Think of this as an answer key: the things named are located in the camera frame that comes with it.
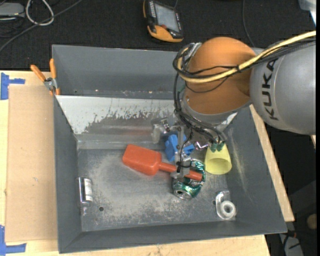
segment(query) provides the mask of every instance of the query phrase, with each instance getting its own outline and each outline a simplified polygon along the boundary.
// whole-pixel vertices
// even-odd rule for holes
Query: yellow plastic cup
[[[207,149],[205,155],[205,170],[212,174],[225,174],[232,168],[229,150],[226,145],[220,151],[214,153]]]

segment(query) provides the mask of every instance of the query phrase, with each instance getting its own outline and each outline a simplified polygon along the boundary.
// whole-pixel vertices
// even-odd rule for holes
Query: metal cylinder
[[[257,66],[250,78],[250,97],[270,126],[316,134],[316,45]]]

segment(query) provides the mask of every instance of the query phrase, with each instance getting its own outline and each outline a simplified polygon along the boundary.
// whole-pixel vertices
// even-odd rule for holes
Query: orange plastic shovel
[[[154,175],[158,170],[170,173],[177,170],[176,166],[162,162],[161,153],[133,144],[127,145],[122,162],[128,167],[147,175]],[[192,170],[185,177],[196,181],[202,180],[202,174]]]

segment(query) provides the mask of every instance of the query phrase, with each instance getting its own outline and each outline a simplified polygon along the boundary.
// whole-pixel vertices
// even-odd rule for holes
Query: electronic device
[[[145,0],[143,16],[147,20],[148,32],[153,38],[170,43],[183,40],[182,24],[175,8],[155,0]]]

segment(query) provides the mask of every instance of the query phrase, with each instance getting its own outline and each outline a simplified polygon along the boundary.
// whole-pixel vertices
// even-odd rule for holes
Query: black carpet
[[[47,1],[57,14],[78,0]],[[177,0],[157,1],[174,6]],[[143,0],[83,0],[49,26],[31,28],[33,24],[27,18],[0,22],[0,70],[29,70],[35,64],[42,71],[49,71],[53,44],[178,51],[188,43],[229,36],[249,46],[266,48],[316,29],[310,13],[300,8],[298,0],[178,0],[184,39],[161,44],[147,32],[142,3]],[[42,21],[49,12],[40,0],[35,0],[30,15]],[[315,180],[313,143],[309,136],[271,126],[267,131],[287,193],[292,195]]]

